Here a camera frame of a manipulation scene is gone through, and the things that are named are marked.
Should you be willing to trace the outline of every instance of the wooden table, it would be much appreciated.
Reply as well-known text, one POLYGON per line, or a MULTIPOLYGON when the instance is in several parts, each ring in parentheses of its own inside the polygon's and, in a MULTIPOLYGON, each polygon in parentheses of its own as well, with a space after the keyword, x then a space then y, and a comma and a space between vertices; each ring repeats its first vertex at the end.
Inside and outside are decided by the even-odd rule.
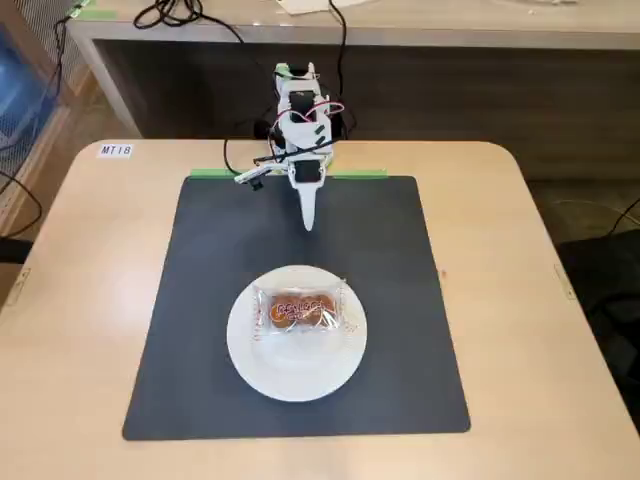
MULTIPOLYGON (((78 155, 0 317, 0 478, 638 478, 640 441, 520 171, 487 143, 341 142, 333 167, 417 178, 469 432, 124 441, 180 186, 223 163, 219 141, 100 149, 78 155)), ((238 167, 264 153, 229 148, 238 167)))
MULTIPOLYGON (((535 5, 535 1, 375 0, 345 7, 343 13, 352 46, 640 49, 640 4, 635 0, 580 0, 577 5, 560 6, 535 5)), ((133 132, 143 134, 140 119, 134 118, 135 106, 122 92, 126 82, 120 78, 126 74, 123 69, 139 66, 135 61, 125 67, 112 60, 98 43, 237 42, 230 32, 208 22, 136 30, 133 19, 152 3, 99 0, 69 27, 116 113, 133 132)), ((205 13, 233 25, 248 43, 340 43, 340 24, 328 12, 290 16, 276 0, 203 0, 202 4, 205 13)))
MULTIPOLYGON (((536 1, 344 8, 342 98, 358 117, 351 138, 498 143, 527 179, 637 178, 640 2, 536 1)), ((203 0, 206 13, 242 35, 239 45, 208 22, 136 30, 133 19, 151 3, 99 0, 69 24, 133 134, 253 138, 253 121, 274 102, 255 62, 270 72, 278 62, 313 61, 337 98, 341 29, 331 14, 292 17, 276 0, 203 0)))

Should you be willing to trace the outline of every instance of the green tape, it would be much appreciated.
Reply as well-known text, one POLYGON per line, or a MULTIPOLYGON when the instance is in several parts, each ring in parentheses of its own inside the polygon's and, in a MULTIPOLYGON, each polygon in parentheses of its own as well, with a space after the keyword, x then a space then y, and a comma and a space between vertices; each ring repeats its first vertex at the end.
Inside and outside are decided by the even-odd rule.
POLYGON ((193 178, 235 177, 233 173, 225 168, 196 168, 191 170, 191 175, 189 176, 193 178))
POLYGON ((83 9, 78 14, 80 20, 115 20, 118 15, 113 10, 87 10, 83 9))
POLYGON ((349 170, 345 172, 329 172, 332 178, 355 180, 378 180, 387 178, 387 170, 349 170))

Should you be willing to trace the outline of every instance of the black mat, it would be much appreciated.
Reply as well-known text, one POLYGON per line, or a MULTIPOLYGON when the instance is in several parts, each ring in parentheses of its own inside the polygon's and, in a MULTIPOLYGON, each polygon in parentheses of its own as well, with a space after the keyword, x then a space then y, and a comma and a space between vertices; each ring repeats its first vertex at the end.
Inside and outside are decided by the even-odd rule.
POLYGON ((260 192, 187 179, 123 435, 127 440, 464 432, 470 422, 415 180, 327 179, 304 230, 286 178, 260 192), (355 375, 290 404, 235 371, 226 323, 256 277, 308 264, 346 278, 367 313, 355 375))

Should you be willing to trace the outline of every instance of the white plate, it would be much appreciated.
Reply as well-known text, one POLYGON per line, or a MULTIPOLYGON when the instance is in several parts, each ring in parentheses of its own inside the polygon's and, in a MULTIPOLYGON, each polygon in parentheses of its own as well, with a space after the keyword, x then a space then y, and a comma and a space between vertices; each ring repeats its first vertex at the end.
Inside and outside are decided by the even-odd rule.
POLYGON ((322 287, 340 279, 316 267, 290 265, 272 270, 238 296, 227 324, 227 346, 240 376, 260 393, 285 402, 308 402, 334 392, 357 370, 367 345, 364 308, 347 285, 346 325, 321 334, 255 336, 253 283, 263 288, 322 287))

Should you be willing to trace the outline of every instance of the cable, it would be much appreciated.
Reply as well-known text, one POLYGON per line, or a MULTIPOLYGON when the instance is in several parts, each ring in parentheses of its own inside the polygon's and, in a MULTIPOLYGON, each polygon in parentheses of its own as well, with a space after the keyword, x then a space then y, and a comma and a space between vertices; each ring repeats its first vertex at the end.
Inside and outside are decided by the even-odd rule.
POLYGON ((222 143, 222 157, 224 158, 224 164, 227 167, 227 170, 229 170, 231 173, 233 173, 234 175, 240 175, 240 172, 237 170, 234 170, 233 167, 231 167, 231 164, 229 163, 229 159, 227 158, 227 145, 229 144, 229 139, 225 138, 224 142, 222 143))
MULTIPOLYGON (((135 18, 133 19, 133 26, 138 30, 147 30, 162 23, 163 25, 166 25, 168 27, 176 28, 188 25, 190 23, 195 23, 198 20, 207 20, 208 22, 220 25, 221 27, 229 31, 236 38, 236 40, 238 40, 238 43, 240 43, 241 45, 246 45, 244 38, 240 36, 235 28, 233 28, 224 20, 212 17, 204 13, 202 0, 154 0, 153 4, 144 8, 140 13, 138 13, 138 15, 135 16, 135 18), (177 16, 175 13, 175 10, 180 4, 183 5, 183 9, 185 10, 185 14, 183 16, 177 16), (144 18, 154 11, 157 13, 156 19, 152 20, 149 23, 144 23, 144 18)), ((260 69, 262 74, 264 74, 268 78, 272 77, 272 74, 269 73, 246 48, 243 48, 242 50, 243 53, 247 55, 247 58, 260 69)))
POLYGON ((301 150, 297 150, 295 152, 282 153, 280 155, 270 155, 268 157, 258 157, 253 159, 253 163, 262 163, 269 162, 275 160, 276 162, 282 162, 282 160, 290 157, 296 157, 298 155, 302 155, 303 153, 315 152, 316 150, 320 150, 321 148, 328 147, 329 145, 333 145, 334 143, 340 141, 340 138, 332 138, 328 142, 321 143, 320 145, 316 145, 315 147, 303 148, 301 150))
POLYGON ((555 202, 552 202, 552 203, 554 205, 577 203, 577 204, 593 205, 593 206, 596 206, 596 207, 605 208, 607 210, 610 210, 612 212, 617 213, 618 215, 622 215, 624 218, 626 218, 627 220, 629 220, 632 223, 635 223, 638 227, 640 227, 640 220, 638 220, 637 218, 629 215, 628 213, 625 214, 624 211, 621 210, 621 209, 611 207, 611 206, 606 205, 604 203, 598 203, 598 202, 594 202, 594 201, 591 201, 591 200, 574 200, 574 199, 556 200, 555 202))
POLYGON ((618 225, 620 225, 620 222, 622 221, 623 218, 625 218, 627 216, 627 214, 634 209, 634 207, 636 205, 638 205, 640 203, 640 198, 638 198, 635 202, 633 202, 631 205, 629 205, 629 207, 618 217, 618 219, 616 220, 616 223, 613 224, 613 227, 611 227, 611 230, 609 230, 609 233, 607 233, 605 235, 605 237, 610 237, 611 235, 614 234, 614 232, 616 231, 616 229, 618 228, 618 225))
POLYGON ((342 12, 338 10, 338 7, 336 7, 335 3, 333 3, 333 0, 329 0, 329 6, 331 7, 331 10, 333 10, 335 14, 338 16, 338 18, 340 19, 340 25, 342 26, 342 41, 340 42, 340 50, 338 52, 338 64, 337 64, 338 85, 339 85, 338 99, 342 101, 342 94, 344 93, 344 76, 342 74, 342 62, 344 60, 344 52, 347 47, 347 20, 344 18, 344 15, 342 15, 342 12))
POLYGON ((31 192, 31 190, 29 190, 24 183, 22 183, 20 180, 18 180, 16 177, 14 177, 13 175, 9 175, 8 173, 3 172, 2 170, 0 170, 0 175, 5 177, 7 180, 9 180, 10 182, 15 183, 16 185, 18 185, 22 190, 24 190, 24 192, 29 196, 29 198, 31 198, 31 200, 33 200, 33 203, 35 203, 36 208, 38 209, 38 213, 36 214, 36 217, 31 220, 29 223, 27 223, 24 227, 19 228, 18 230, 16 230, 15 232, 11 232, 7 235, 4 236, 0 236, 0 240, 9 240, 11 238, 17 237, 18 235, 26 232, 27 230, 29 230, 31 227, 33 227, 36 223, 38 223, 40 221, 40 219, 42 218, 42 213, 43 213, 43 208, 42 208, 42 203, 40 203, 40 200, 38 200, 36 198, 36 196, 31 192))

